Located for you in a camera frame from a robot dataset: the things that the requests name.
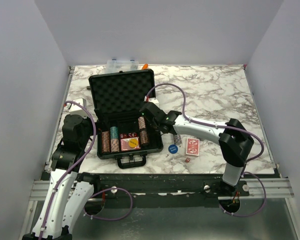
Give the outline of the black poker set case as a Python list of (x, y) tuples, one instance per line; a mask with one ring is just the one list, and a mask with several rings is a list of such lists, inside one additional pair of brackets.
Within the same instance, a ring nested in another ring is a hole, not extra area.
[[(161, 152), (164, 148), (161, 133), (145, 120), (149, 144), (141, 145), (138, 118), (145, 104), (145, 96), (155, 85), (151, 69), (92, 75), (88, 78), (94, 109), (107, 117), (107, 130), (97, 129), (97, 156), (101, 160), (115, 159), (121, 169), (142, 167), (147, 155)], [(102, 132), (118, 127), (119, 152), (102, 153)], [(121, 151), (120, 134), (137, 133), (140, 149)]]

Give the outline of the red playing card deck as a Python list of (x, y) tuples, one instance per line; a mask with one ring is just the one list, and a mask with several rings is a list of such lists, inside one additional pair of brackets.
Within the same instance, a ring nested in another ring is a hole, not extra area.
[(186, 140), (185, 154), (190, 156), (198, 156), (200, 154), (200, 140), (188, 137)]

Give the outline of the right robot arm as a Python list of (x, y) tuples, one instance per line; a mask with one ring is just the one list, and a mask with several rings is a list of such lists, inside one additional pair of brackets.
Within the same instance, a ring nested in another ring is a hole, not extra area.
[(220, 191), (226, 196), (237, 192), (238, 182), (254, 145), (253, 138), (240, 121), (234, 118), (224, 123), (197, 120), (174, 110), (165, 113), (152, 102), (146, 102), (139, 112), (155, 130), (163, 134), (189, 135), (219, 145), (226, 161)]

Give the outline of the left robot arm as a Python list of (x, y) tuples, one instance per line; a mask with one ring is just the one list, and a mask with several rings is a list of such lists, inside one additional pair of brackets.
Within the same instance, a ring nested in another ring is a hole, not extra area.
[[(100, 194), (101, 185), (90, 173), (78, 179), (80, 165), (91, 151), (97, 138), (95, 121), (84, 107), (83, 118), (69, 114), (62, 127), (63, 144), (59, 145), (52, 158), (45, 201), (32, 231), (22, 236), (24, 240), (70, 240), (73, 228), (89, 197)], [(74, 193), (70, 193), (75, 182)]]

